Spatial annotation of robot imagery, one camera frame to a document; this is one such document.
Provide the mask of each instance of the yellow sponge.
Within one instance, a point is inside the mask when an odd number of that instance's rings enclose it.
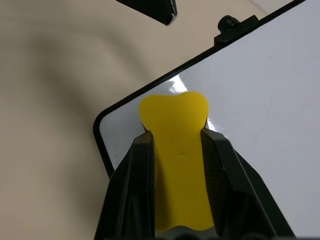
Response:
[[[211,228],[200,138],[208,116],[205,97],[197,92],[150,95],[141,101],[139,115],[154,138],[155,230]]]

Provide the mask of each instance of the glossy white surface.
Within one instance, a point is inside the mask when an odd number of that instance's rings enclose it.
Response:
[[[308,0],[108,114],[100,131],[113,165],[144,132],[144,96],[200,92],[209,128],[259,172],[294,233],[320,236],[319,9]]]

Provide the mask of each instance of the beige wall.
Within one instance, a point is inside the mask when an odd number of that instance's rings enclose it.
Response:
[[[0,0],[0,239],[93,239],[103,109],[213,45],[249,0],[177,0],[170,27],[115,0]]]

